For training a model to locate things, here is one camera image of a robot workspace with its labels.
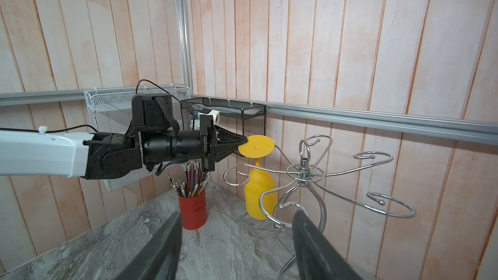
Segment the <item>red pencil cup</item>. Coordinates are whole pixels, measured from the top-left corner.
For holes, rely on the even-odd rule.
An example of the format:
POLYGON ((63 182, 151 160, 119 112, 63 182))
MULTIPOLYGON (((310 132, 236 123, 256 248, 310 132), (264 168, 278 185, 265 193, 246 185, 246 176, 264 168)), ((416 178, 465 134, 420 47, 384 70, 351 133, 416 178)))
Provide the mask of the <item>red pencil cup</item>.
POLYGON ((178 201, 184 229, 196 230, 206 223, 206 192, 191 198, 178 196, 178 201))

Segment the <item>yellow wine glass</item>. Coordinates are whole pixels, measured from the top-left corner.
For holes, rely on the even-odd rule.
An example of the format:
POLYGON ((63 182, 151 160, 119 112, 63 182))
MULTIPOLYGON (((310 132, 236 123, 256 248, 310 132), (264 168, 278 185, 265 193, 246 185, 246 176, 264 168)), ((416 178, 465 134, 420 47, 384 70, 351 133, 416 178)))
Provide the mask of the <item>yellow wine glass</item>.
MULTIPOLYGON (((239 147, 239 152, 247 158, 255 159, 255 166, 262 168, 261 158, 271 154, 275 148, 273 140, 267 136, 249 136, 248 142, 239 147)), ((256 220, 267 220, 259 205, 259 197, 266 191, 276 189, 276 182, 270 172, 251 169, 249 182, 244 185, 245 204, 248 214, 256 220)))

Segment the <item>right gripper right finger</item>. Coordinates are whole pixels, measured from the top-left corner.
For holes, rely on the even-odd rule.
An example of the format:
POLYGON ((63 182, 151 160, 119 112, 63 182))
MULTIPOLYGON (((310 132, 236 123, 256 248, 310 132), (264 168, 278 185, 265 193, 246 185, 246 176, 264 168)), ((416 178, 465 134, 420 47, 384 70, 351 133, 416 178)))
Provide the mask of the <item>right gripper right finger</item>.
POLYGON ((293 218, 293 240, 300 279, 360 279, 303 211, 293 218))

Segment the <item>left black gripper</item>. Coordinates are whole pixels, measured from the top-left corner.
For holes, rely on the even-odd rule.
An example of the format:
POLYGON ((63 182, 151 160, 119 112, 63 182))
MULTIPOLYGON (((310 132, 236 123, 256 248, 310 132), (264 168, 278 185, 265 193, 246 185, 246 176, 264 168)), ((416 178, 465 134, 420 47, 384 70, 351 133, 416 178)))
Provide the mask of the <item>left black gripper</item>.
POLYGON ((215 170, 216 163, 238 152, 239 146, 247 143, 248 138, 220 126, 215 126, 206 118, 201 121, 200 133, 204 142, 203 170, 204 172, 212 172, 215 170))

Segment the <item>bundle of pencils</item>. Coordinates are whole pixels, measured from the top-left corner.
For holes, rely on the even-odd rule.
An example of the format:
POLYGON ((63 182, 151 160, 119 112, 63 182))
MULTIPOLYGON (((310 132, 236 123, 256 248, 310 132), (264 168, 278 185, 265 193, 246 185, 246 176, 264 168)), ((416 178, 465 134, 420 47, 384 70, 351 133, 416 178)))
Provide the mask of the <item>bundle of pencils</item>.
POLYGON ((180 198, 194 198, 205 192, 210 181, 210 171, 205 171, 200 159, 182 163, 184 181, 169 176, 170 184, 180 198))

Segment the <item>black mesh wall basket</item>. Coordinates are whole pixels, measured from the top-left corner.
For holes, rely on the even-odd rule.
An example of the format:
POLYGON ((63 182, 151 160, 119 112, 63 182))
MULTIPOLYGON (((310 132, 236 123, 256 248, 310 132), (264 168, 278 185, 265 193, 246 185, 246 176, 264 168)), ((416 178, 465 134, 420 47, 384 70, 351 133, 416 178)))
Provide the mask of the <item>black mesh wall basket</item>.
POLYGON ((198 112, 208 114, 211 110, 220 112, 220 118, 232 118, 240 125, 241 135, 265 135, 266 111, 265 104, 245 102, 236 99, 221 99, 214 97, 194 96, 183 100, 182 126, 184 130, 193 128, 193 115, 198 112))

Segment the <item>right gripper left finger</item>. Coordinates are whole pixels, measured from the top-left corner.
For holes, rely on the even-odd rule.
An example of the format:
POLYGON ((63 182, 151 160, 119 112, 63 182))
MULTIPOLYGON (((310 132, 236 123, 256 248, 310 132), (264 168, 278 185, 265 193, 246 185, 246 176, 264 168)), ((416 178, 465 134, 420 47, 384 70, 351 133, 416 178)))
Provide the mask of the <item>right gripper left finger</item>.
POLYGON ((173 213, 116 279, 175 279, 182 247, 182 216, 173 213))

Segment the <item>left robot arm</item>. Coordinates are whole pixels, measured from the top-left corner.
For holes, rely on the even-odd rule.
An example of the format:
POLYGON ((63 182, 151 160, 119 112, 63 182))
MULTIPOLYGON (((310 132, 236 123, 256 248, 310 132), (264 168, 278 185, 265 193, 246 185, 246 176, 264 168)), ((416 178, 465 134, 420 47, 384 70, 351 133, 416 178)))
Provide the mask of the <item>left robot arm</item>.
POLYGON ((247 143, 247 137, 216 125, 212 115, 200 115, 197 130, 182 130, 172 99, 169 93, 135 95, 124 134, 1 129, 1 175, 113 180, 142 168, 159 175, 193 159, 200 160, 202 172, 211 172, 247 143))

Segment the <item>chrome wine glass rack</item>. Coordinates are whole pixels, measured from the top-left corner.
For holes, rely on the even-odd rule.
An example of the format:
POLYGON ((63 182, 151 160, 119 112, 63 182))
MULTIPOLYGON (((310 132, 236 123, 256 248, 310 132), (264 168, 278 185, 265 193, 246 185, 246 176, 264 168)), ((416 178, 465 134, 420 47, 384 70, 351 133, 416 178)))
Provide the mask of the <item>chrome wine glass rack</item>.
POLYGON ((318 202, 320 208, 318 230, 320 233, 325 230, 327 210, 324 199, 318 194, 316 188, 319 188, 325 193, 335 196, 350 204, 362 207, 382 216, 397 219, 411 219, 416 216, 416 210, 411 205, 386 194, 369 191, 366 193, 366 196, 380 206, 384 206, 385 201, 390 200, 391 202, 403 206, 408 211, 406 213, 393 213, 378 209, 362 202, 346 198, 338 193, 326 189, 323 185, 321 185, 320 181, 324 178, 343 176, 365 169, 372 169, 374 167, 390 163, 394 160, 394 157, 386 152, 364 151, 354 154, 354 158, 357 160, 375 160, 378 156, 385 156, 386 159, 347 171, 326 173, 319 167, 319 164, 325 155, 330 153, 332 144, 333 139, 330 136, 322 134, 303 139, 299 144, 300 162, 298 164, 289 162, 289 165, 284 171, 276 171, 262 167, 259 159, 266 157, 274 149, 279 149, 279 147, 276 146, 274 141, 267 136, 251 136, 248 138, 247 143, 239 147, 239 153, 247 158, 254 158, 255 164, 250 165, 246 163, 238 163, 232 165, 224 171, 223 180, 229 186, 247 188, 249 183, 255 180, 256 176, 259 175, 266 176, 269 180, 272 180, 273 174, 285 174, 292 179, 288 184, 281 187, 271 185, 269 187, 264 187, 262 190, 258 190, 254 199, 255 209, 262 213, 261 217, 264 220, 271 221, 272 229, 277 240, 280 240, 282 232, 289 233, 289 230, 293 228, 291 223, 285 222, 281 219, 281 213, 284 209, 287 209, 288 207, 295 207, 302 211, 305 215, 308 214, 302 204, 289 200, 290 195, 301 188, 307 189, 318 202))

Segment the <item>white mesh wall shelf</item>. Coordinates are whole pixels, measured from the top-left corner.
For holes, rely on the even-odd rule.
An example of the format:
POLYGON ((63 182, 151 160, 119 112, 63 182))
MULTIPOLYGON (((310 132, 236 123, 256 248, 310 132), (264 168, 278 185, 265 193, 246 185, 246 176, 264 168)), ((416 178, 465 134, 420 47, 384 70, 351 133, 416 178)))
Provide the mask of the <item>white mesh wall shelf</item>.
POLYGON ((84 92, 90 124, 100 132, 124 134, 132 120, 132 97, 135 94, 171 93, 174 118, 180 127, 182 107, 179 101, 191 97, 191 89, 185 85, 153 86, 142 85, 138 88, 90 89, 84 92))

